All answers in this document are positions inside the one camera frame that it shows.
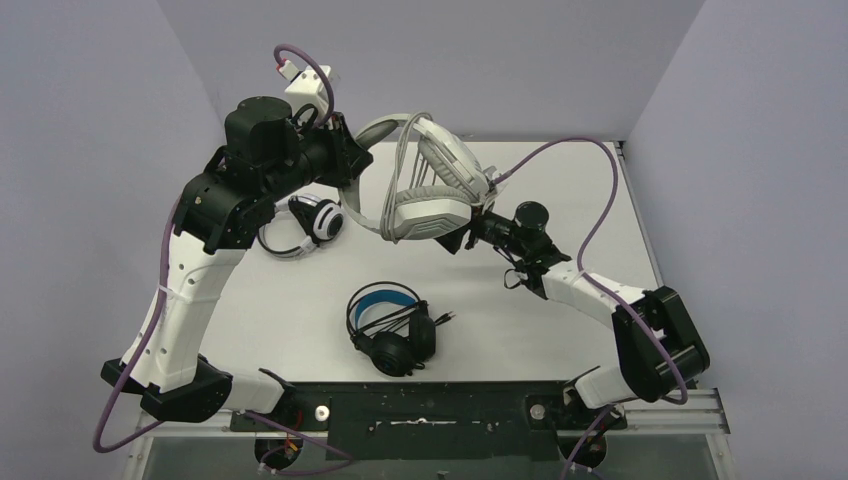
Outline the grey white headphones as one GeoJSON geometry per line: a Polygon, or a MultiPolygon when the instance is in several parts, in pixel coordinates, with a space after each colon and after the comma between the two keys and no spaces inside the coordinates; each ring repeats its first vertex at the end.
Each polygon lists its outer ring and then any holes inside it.
{"type": "Polygon", "coordinates": [[[468,225],[498,195],[497,169],[483,168],[458,136],[427,112],[392,114],[363,127],[355,140],[369,150],[400,131],[393,170],[377,220],[362,214],[360,181],[338,190],[341,206],[383,240],[429,240],[468,225]]]}

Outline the white and black headphones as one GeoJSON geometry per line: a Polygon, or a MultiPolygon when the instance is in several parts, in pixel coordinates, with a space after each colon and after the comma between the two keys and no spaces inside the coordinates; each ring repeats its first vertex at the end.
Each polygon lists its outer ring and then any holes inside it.
{"type": "Polygon", "coordinates": [[[340,201],[332,201],[313,194],[303,193],[278,201],[273,219],[290,214],[303,230],[305,237],[297,245],[282,250],[270,247],[265,238],[265,226],[257,234],[260,246],[279,259],[293,259],[311,253],[324,244],[333,242],[342,231],[345,216],[340,201]]]}

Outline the black headphones with blue band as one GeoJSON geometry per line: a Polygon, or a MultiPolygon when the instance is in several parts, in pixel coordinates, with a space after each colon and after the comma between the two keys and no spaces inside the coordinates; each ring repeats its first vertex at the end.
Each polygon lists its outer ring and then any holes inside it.
{"type": "Polygon", "coordinates": [[[382,374],[402,378],[425,368],[436,353],[440,321],[429,303],[395,281],[360,287],[345,309],[345,326],[355,350],[382,374]]]}

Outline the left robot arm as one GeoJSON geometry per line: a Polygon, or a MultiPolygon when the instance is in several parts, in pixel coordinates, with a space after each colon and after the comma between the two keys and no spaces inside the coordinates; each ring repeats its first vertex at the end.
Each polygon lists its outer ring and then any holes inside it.
{"type": "Polygon", "coordinates": [[[344,187],[372,162],[343,114],[310,127],[268,96],[241,101],[224,121],[224,143],[184,187],[167,222],[160,279],[132,346],[101,375],[137,395],[159,421],[200,423],[220,410],[249,410],[273,427],[295,416],[296,400],[266,371],[215,367],[201,354],[223,290],[274,217],[278,201],[313,183],[344,187]]]}

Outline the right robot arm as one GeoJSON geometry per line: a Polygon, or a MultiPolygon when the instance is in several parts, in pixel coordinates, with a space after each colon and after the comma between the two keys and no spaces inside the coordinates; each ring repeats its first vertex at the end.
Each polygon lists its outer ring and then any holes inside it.
{"type": "Polygon", "coordinates": [[[590,273],[556,247],[546,232],[549,218],[542,204],[527,201],[511,218],[477,212],[468,225],[437,241],[452,254],[479,241],[490,244],[511,264],[519,285],[612,331],[616,364],[580,375],[572,383],[574,392],[562,400],[571,424],[588,426],[603,406],[631,399],[682,402],[687,383],[706,371],[711,359],[678,292],[668,286],[633,287],[590,273]]]}

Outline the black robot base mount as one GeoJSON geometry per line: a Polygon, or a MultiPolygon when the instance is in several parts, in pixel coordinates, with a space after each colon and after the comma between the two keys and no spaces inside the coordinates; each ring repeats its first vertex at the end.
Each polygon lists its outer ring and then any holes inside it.
{"type": "Polygon", "coordinates": [[[304,382],[268,417],[326,441],[328,460],[553,461],[554,432],[597,415],[565,381],[304,382]]]}

